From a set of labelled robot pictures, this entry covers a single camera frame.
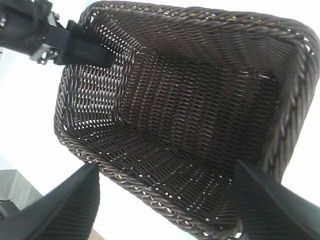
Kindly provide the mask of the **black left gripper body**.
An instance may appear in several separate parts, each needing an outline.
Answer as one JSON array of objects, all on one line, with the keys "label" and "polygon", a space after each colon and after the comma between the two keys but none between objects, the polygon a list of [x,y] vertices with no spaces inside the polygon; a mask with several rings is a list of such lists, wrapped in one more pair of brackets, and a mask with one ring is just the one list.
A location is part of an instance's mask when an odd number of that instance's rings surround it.
[{"label": "black left gripper body", "polygon": [[0,2],[0,48],[29,56],[45,65],[59,51],[49,45],[50,27],[59,27],[60,15],[48,0],[2,0]]}]

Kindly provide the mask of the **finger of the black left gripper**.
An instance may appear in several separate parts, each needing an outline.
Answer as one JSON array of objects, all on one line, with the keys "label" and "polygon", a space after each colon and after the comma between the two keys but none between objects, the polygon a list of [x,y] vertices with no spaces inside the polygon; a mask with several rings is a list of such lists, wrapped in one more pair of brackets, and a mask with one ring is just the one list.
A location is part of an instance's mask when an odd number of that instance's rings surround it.
[{"label": "finger of the black left gripper", "polygon": [[53,51],[53,63],[62,65],[89,65],[110,68],[116,54],[102,46],[75,21],[69,20],[67,28],[50,25],[47,44]]}]

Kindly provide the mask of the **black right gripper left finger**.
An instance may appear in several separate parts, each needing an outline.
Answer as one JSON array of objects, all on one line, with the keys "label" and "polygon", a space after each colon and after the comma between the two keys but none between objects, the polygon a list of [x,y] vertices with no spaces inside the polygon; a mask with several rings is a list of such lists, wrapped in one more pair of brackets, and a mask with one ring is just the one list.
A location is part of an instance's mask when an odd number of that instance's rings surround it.
[{"label": "black right gripper left finger", "polygon": [[2,219],[0,238],[86,240],[99,205],[99,166],[86,163],[48,194]]}]

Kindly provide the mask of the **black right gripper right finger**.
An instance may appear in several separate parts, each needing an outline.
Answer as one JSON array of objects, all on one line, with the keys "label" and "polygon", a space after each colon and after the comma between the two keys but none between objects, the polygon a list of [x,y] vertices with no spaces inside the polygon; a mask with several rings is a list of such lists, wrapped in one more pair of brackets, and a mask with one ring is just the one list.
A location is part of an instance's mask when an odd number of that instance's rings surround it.
[{"label": "black right gripper right finger", "polygon": [[320,208],[248,161],[235,164],[233,197],[250,240],[320,238]]}]

